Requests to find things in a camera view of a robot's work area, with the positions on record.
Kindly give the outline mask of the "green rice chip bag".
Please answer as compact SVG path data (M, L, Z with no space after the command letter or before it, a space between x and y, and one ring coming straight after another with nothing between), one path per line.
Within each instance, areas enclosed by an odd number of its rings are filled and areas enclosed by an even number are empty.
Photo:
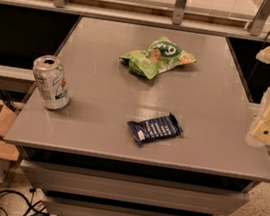
M177 66L196 62L193 54L171 42L167 37L155 40L146 50L132 50L120 57L130 72L153 79Z

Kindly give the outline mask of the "blue rxbar blueberry bar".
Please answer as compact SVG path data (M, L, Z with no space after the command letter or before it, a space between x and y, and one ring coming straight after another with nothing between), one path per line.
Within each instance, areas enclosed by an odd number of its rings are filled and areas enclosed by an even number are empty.
M127 126L137 144L145 144L179 136L183 133L176 117L170 112L167 116L137 121L128 121Z

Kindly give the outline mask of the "grey drawer cabinet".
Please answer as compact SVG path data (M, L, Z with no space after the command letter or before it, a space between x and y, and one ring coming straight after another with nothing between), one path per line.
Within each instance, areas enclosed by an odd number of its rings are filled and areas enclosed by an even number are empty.
M120 58L167 37L196 62L153 79ZM264 148L245 142L253 112L223 37L83 18L59 53L70 102L50 111L38 93L6 141L57 216L222 216L270 182ZM137 144L128 121L172 113L183 133Z

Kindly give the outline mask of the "silver soda can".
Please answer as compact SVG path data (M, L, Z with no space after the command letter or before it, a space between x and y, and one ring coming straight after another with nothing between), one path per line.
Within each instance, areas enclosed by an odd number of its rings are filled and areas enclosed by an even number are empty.
M32 71L45 108L58 110L68 105L65 70L57 57L40 56L34 61Z

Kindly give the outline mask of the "right metal shelf bracket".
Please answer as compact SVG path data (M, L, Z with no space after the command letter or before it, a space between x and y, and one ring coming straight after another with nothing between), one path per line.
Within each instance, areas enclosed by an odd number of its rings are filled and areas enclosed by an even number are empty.
M251 23L248 25L248 33L252 36L260 35L265 26L266 21L270 16L270 0L263 0L258 12Z

